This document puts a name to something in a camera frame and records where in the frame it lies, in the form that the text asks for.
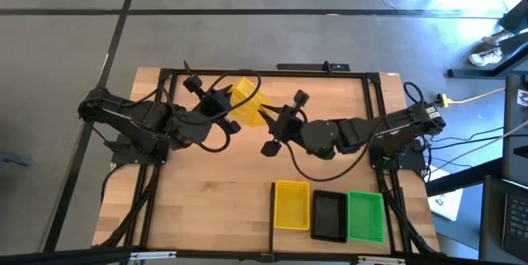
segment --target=person's foot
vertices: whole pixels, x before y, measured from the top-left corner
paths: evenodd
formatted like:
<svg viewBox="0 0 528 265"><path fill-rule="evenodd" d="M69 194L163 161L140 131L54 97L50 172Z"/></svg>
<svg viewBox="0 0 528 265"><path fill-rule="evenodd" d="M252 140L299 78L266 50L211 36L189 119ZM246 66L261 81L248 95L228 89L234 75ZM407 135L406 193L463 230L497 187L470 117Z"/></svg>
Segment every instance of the person's foot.
<svg viewBox="0 0 528 265"><path fill-rule="evenodd" d="M483 67L487 64L495 64L502 59L502 52L500 47L495 47L491 50L486 50L478 54L469 56L469 62L477 67Z"/></svg>
<svg viewBox="0 0 528 265"><path fill-rule="evenodd" d="M502 40L508 39L513 37L514 35L510 33L509 31L502 30L498 32L497 34L493 34L489 37L482 37L482 41L488 43L489 45L498 46L498 43Z"/></svg>

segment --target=gray floor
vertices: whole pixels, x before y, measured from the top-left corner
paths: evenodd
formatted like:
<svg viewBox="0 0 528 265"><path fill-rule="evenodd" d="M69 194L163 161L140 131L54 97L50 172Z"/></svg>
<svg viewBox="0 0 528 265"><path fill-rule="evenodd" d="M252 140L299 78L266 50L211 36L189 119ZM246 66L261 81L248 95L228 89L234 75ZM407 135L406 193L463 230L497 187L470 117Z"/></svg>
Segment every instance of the gray floor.
<svg viewBox="0 0 528 265"><path fill-rule="evenodd" d="M402 9L464 9L470 16L502 14L519 0L390 0ZM0 8L120 8L123 0L0 0ZM388 9L379 0L134 0L132 8L359 8ZM137 67L273 69L277 63L349 63L355 71L398 72L428 98L453 99L503 86L494 80L446 78L484 49L479 40L495 19L416 17L129 17L108 88L126 96ZM116 17L0 17L0 149L35 161L0 169L0 254L35 252L78 137L77 105L97 81ZM502 125L503 95L443 111L444 136L469 136ZM104 134L115 136L102 128ZM110 152L93 136L68 212L60 249L91 243L101 180ZM435 153L448 159L471 148ZM501 146L459 163L496 158ZM461 168L446 168L450 172ZM470 248L441 238L452 255ZM180 261L202 263L202 261Z"/></svg>

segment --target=yellow cable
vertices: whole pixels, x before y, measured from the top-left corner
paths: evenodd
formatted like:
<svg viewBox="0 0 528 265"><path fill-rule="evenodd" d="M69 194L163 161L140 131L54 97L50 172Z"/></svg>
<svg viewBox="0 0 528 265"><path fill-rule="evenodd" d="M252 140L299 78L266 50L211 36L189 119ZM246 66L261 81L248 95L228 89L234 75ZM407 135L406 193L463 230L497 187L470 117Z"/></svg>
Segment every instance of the yellow cable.
<svg viewBox="0 0 528 265"><path fill-rule="evenodd" d="M453 101L453 100L451 100L449 98L446 98L446 100L447 100L447 103L449 103L449 104L462 104L462 103L466 103L466 102L469 102L469 101L477 100L477 99L479 99L481 97L486 97L487 95L491 95L494 92L500 92L502 90L504 90L504 88L498 88L496 90L492 90L491 92L486 92L486 93L484 93L482 95L478 95L476 97L471 97L469 99L465 99L465 100L462 100L462 101Z"/></svg>

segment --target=green basket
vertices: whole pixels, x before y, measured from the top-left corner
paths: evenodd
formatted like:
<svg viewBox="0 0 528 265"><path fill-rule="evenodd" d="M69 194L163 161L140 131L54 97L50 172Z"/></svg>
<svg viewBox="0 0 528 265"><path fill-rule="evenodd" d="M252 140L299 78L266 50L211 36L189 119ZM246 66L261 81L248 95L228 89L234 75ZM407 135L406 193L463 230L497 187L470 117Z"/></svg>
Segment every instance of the green basket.
<svg viewBox="0 0 528 265"><path fill-rule="evenodd" d="M382 244L385 241L383 197L379 193L348 192L348 238Z"/></svg>

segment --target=white paper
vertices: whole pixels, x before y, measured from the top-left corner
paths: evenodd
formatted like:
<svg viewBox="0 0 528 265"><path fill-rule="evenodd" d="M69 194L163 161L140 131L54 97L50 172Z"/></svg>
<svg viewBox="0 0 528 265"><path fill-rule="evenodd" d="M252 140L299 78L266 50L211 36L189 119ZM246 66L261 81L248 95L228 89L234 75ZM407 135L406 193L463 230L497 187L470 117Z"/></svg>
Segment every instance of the white paper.
<svg viewBox="0 0 528 265"><path fill-rule="evenodd" d="M431 166L431 171L435 170L436 167ZM440 169L431 174L431 180L435 180L446 175L449 175L449 173ZM429 197L427 199L429 201L429 208L431 208L431 211L437 215L443 216L448 220L455 221L456 216L459 214L460 200L462 200L462 191L463 189L458 189L446 194Z"/></svg>

